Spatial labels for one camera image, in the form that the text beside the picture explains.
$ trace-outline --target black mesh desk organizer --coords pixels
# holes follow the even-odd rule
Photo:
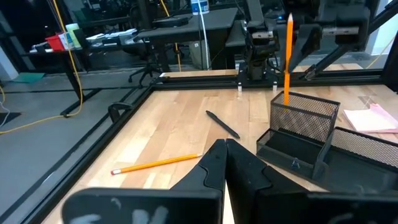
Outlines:
[[[398,144],[335,126],[340,103],[299,93],[271,101],[257,156],[324,189],[398,193]]]

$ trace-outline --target black pen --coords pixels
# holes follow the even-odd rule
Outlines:
[[[241,137],[239,137],[239,135],[232,130],[228,125],[226,125],[222,120],[220,120],[219,118],[217,118],[217,116],[215,114],[213,114],[210,111],[206,111],[206,114],[211,117],[214,121],[216,121],[217,124],[219,124],[221,127],[223,127],[225,129],[225,131],[229,132],[232,136],[234,136],[237,139],[241,139]]]

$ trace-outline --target teal mat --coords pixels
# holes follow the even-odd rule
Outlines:
[[[33,83],[41,80],[45,73],[30,73],[30,72],[21,72],[19,76],[14,79],[12,82],[17,83]]]

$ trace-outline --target orange pencil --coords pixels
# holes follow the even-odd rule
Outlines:
[[[170,163],[173,163],[173,162],[180,162],[180,161],[184,161],[184,160],[187,160],[187,159],[194,159],[194,158],[200,157],[201,155],[202,154],[190,154],[190,155],[187,155],[187,156],[180,156],[180,157],[176,157],[176,158],[165,159],[165,160],[162,160],[162,161],[151,162],[151,163],[148,163],[148,164],[131,166],[131,167],[122,168],[122,169],[116,169],[116,170],[112,170],[111,174],[112,175],[122,174],[122,173],[125,173],[125,172],[134,171],[134,170],[145,169],[145,168],[160,166],[160,165],[164,165],[164,164],[170,164]]]
[[[286,68],[285,68],[285,89],[284,89],[284,103],[289,104],[289,88],[290,88],[290,74],[289,74],[289,61],[292,56],[293,47],[293,16],[290,13],[287,20],[287,36],[286,36]]]

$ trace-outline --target yellow cable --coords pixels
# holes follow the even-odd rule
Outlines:
[[[162,3],[163,9],[166,12],[166,15],[169,17],[169,11],[167,10],[166,5],[164,4],[163,0],[160,0],[160,3]],[[180,52],[178,51],[178,45],[175,43],[175,51],[177,52],[177,60],[178,60],[178,68],[180,69],[181,72],[181,59],[180,59]]]
[[[54,6],[55,6],[55,10],[56,10],[56,12],[57,12],[57,16],[58,16],[58,18],[59,18],[59,20],[60,20],[60,23],[61,23],[62,31],[63,31],[64,35],[66,35],[67,32],[66,32],[66,30],[65,30],[65,27],[63,26],[63,21],[62,21],[62,18],[61,18],[60,11],[58,10],[58,5],[57,5],[56,0],[53,0],[53,3],[54,3]],[[77,82],[78,82],[78,84],[79,84],[79,89],[80,89],[80,106],[79,106],[78,111],[75,112],[75,113],[73,113],[73,114],[67,114],[68,117],[72,117],[72,116],[75,116],[75,115],[77,115],[78,113],[80,113],[80,111],[81,111],[81,109],[82,109],[82,107],[83,107],[83,90],[82,90],[82,88],[81,88],[79,73],[77,72],[76,65],[75,65],[75,61],[74,61],[74,59],[73,59],[72,52],[70,51],[70,48],[68,48],[68,53],[69,53],[69,57],[70,57],[70,60],[71,60],[71,62],[72,62],[73,71],[74,71],[75,74],[76,74],[76,79],[77,79]],[[0,87],[0,89],[1,89],[1,93],[2,93],[2,95],[3,95],[3,102],[4,102],[4,101],[6,100],[6,95],[4,94],[4,91],[3,91],[3,89],[2,89],[1,87]],[[8,130],[8,131],[0,131],[0,134],[7,134],[7,133],[10,133],[10,132],[16,131],[16,130],[18,130],[18,129],[27,128],[27,127],[29,127],[29,126],[32,126],[32,125],[35,125],[35,124],[38,124],[38,123],[41,123],[41,122],[44,122],[44,121],[49,121],[49,120],[51,120],[51,119],[57,119],[57,118],[63,118],[63,116],[58,115],[58,116],[53,116],[53,117],[41,119],[41,120],[35,121],[35,122],[33,122],[33,123],[30,123],[30,124],[25,124],[25,125],[20,126],[20,127],[18,127],[18,128],[13,128],[13,129]]]
[[[381,51],[381,53],[379,54],[379,56],[377,56],[376,59],[373,60],[373,62],[371,62],[366,69],[370,68],[375,62],[377,62],[377,60],[379,60],[379,58],[381,57],[381,55],[384,53],[384,51],[388,48],[388,46],[390,46],[390,44],[392,43],[392,41],[394,41],[395,36],[392,37],[392,39],[390,40],[390,42],[384,47],[384,49]]]

